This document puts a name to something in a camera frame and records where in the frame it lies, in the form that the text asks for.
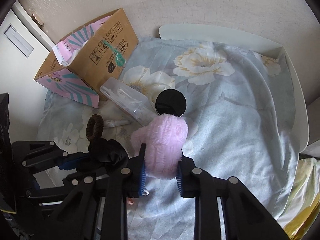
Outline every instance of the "pink object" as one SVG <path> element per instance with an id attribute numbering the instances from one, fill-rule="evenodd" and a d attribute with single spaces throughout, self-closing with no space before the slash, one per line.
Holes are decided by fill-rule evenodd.
<path id="1" fill-rule="evenodd" d="M 182 146 L 188 135 L 184 119 L 171 114 L 155 117 L 151 123 L 134 131 L 131 144 L 135 156 L 145 143 L 144 156 L 146 172 L 149 176 L 173 179 L 177 175 L 178 161 L 182 157 Z"/>
<path id="2" fill-rule="evenodd" d="M 95 32 L 104 24 L 110 16 L 104 17 L 94 23 L 89 24 L 88 26 L 83 27 L 82 29 L 72 33 L 63 41 L 60 41 L 57 46 L 61 56 L 64 61 L 67 61 L 71 58 L 72 53 L 75 49 L 81 49 L 83 44 L 94 36 Z"/>
<path id="3" fill-rule="evenodd" d="M 98 108 L 98 94 L 67 68 L 38 78 L 36 81 L 63 97 Z"/>

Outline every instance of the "cardboard box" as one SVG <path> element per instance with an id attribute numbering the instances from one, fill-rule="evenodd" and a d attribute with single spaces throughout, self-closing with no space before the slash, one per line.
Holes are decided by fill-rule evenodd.
<path id="1" fill-rule="evenodd" d="M 34 80 L 61 96 L 98 107 L 99 98 L 107 100 L 100 86 L 109 78 L 118 78 L 124 66 L 116 64 L 116 49 L 127 61 L 138 44 L 138 38 L 122 8 L 87 22 L 71 35 L 104 17 L 111 16 L 87 41 L 72 63 L 60 65 L 51 51 Z"/>

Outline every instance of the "light blue sheet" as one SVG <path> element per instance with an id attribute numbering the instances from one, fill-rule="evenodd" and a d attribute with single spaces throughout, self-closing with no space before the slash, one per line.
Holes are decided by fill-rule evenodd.
<path id="1" fill-rule="evenodd" d="M 151 102 L 175 88 L 187 100 L 186 156 L 212 176 L 238 177 L 278 218 L 290 193 L 299 145 L 291 136 L 294 95 L 285 56 L 273 60 L 243 49 L 199 41 L 141 39 L 120 79 Z M 128 118 L 112 102 L 93 109 L 49 93 L 38 140 L 55 140 L 69 152 L 86 151 L 89 117 Z M 105 129 L 132 154 L 139 125 Z M 63 173 L 51 169 L 59 185 Z M 148 196 L 128 206 L 130 239 L 193 239 L 194 200 L 179 197 L 175 180 L 148 178 Z"/>

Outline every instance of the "pink and teal striped box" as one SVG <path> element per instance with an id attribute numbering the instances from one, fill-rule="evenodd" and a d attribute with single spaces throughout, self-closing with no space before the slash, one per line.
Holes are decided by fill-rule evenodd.
<path id="1" fill-rule="evenodd" d="M 67 68 L 38 78 L 36 81 L 63 97 L 98 108 L 98 94 Z"/>

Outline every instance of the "white pen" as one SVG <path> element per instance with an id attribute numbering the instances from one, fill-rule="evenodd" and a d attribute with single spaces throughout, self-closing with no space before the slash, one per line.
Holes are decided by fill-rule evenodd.
<path id="1" fill-rule="evenodd" d="M 126 125 L 130 123 L 131 123 L 130 120 L 106 120 L 106 121 L 103 121 L 103 128 L 111 128 L 111 127 Z"/>

